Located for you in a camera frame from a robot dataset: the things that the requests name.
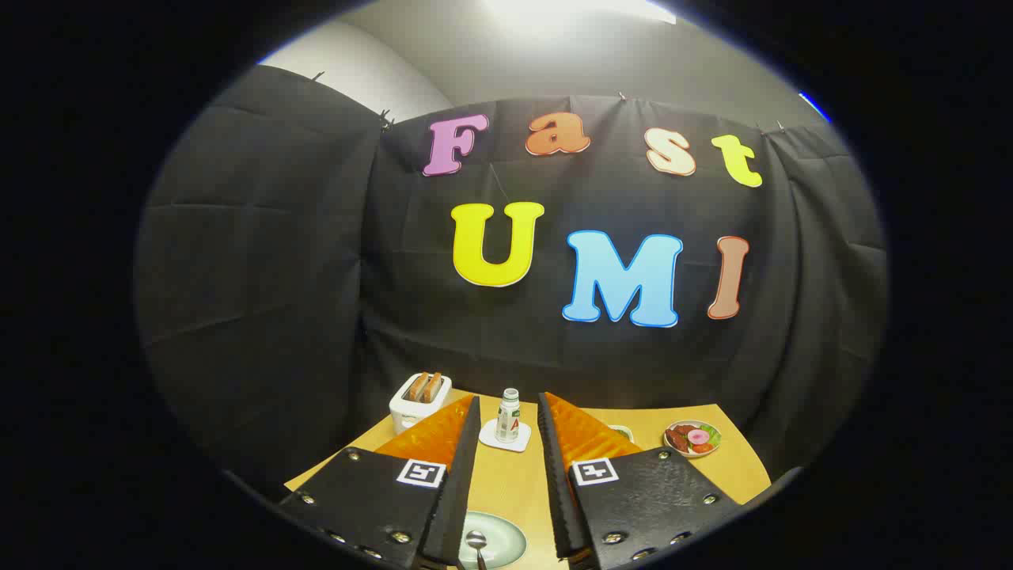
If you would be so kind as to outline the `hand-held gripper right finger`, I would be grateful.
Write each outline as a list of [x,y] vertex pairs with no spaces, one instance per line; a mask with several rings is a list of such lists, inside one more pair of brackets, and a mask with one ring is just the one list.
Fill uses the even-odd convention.
[[537,414],[556,554],[571,569],[645,569],[744,513],[673,447],[567,462],[549,393],[539,393]]

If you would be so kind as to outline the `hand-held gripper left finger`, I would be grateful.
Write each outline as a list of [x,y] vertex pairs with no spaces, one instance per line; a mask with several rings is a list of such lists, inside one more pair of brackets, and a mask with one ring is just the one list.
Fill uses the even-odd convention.
[[344,447],[279,503],[340,569],[457,569],[481,426],[459,398],[376,451]]

